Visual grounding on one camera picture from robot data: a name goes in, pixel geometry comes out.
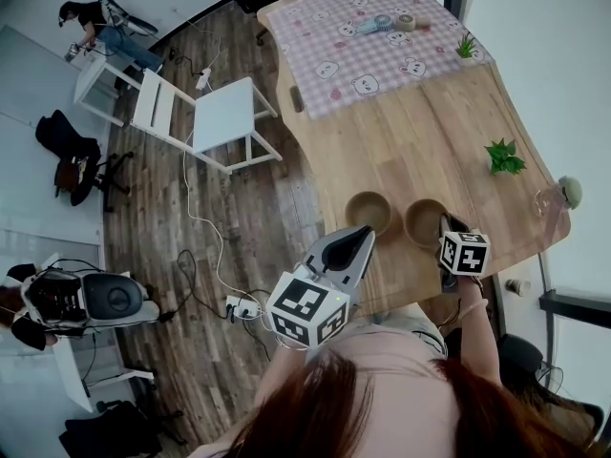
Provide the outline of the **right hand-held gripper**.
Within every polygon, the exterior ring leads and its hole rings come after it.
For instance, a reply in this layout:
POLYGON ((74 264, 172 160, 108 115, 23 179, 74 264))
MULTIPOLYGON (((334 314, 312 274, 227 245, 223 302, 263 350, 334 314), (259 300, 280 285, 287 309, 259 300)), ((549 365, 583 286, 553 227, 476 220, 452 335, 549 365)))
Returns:
POLYGON ((491 243, 487 235, 471 233, 471 228, 452 214, 440 215, 438 231, 441 290, 454 292, 459 277, 477 280, 484 274, 491 243))

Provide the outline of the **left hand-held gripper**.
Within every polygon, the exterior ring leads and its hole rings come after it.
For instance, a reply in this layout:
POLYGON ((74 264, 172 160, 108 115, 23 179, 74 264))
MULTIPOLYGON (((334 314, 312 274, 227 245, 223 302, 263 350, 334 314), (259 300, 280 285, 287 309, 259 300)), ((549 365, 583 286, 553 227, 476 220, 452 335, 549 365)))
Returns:
POLYGON ((296 349, 314 350, 354 316, 359 284, 375 244, 368 225, 343 228, 315 241, 292 272, 282 273, 265 311, 273 332, 296 349))

